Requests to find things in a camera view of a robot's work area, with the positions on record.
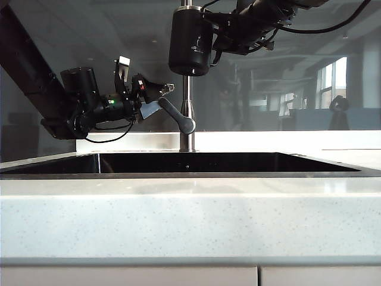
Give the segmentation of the left gripper clear-tipped finger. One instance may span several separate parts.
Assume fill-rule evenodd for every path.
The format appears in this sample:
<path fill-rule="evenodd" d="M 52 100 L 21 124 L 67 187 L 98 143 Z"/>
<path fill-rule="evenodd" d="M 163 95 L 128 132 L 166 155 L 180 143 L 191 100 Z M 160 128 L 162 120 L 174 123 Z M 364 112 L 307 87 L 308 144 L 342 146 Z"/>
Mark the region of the left gripper clear-tipped finger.
<path fill-rule="evenodd" d="M 163 97 L 175 90 L 175 84 L 172 83 L 151 83 L 149 85 L 150 97 Z"/>

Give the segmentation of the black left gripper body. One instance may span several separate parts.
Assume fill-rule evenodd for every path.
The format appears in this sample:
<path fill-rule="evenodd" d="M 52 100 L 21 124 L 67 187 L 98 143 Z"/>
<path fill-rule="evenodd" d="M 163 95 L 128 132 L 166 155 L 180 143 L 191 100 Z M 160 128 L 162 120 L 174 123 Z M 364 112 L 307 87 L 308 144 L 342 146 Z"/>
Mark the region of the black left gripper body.
<path fill-rule="evenodd" d="M 157 101 L 158 97 L 149 96 L 149 85 L 153 83 L 148 81 L 142 74 L 138 73 L 132 77 L 132 92 L 133 95 L 137 95 L 138 99 L 143 98 L 144 102 L 149 104 L 150 102 Z"/>

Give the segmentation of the left gripper grey-padded finger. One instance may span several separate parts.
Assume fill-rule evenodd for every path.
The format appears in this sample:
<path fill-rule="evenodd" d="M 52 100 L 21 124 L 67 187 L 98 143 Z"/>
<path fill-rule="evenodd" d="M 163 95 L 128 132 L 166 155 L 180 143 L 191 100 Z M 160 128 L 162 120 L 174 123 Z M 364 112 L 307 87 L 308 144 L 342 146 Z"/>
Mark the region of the left gripper grey-padded finger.
<path fill-rule="evenodd" d="M 149 116 L 153 115 L 160 109 L 160 105 L 158 101 L 153 101 L 147 104 L 146 102 L 142 102 L 142 106 L 140 108 L 141 118 L 143 120 L 147 119 Z"/>

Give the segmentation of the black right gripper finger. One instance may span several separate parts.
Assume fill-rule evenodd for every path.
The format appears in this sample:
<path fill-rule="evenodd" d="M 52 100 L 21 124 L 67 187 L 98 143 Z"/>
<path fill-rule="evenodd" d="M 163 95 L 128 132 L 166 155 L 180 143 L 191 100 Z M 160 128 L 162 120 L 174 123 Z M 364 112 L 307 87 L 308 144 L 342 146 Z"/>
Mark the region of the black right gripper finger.
<path fill-rule="evenodd" d="M 208 9 L 203 9 L 202 18 L 209 23 L 227 23 L 232 19 L 232 15 L 230 13 L 215 13 Z"/>
<path fill-rule="evenodd" d="M 212 45 L 212 49 L 215 51 L 234 54 L 235 42 L 233 39 L 229 38 L 217 38 Z"/>

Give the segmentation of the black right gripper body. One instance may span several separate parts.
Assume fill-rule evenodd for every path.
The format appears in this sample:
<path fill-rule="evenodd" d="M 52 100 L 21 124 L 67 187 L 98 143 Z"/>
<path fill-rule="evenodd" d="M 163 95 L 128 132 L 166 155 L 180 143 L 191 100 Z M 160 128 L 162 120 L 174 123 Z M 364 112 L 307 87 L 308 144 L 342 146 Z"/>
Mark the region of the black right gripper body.
<path fill-rule="evenodd" d="M 217 38 L 229 38 L 235 42 L 235 53 L 246 55 L 251 47 L 274 29 L 280 20 L 278 2 L 238 2 L 227 23 L 218 23 Z"/>

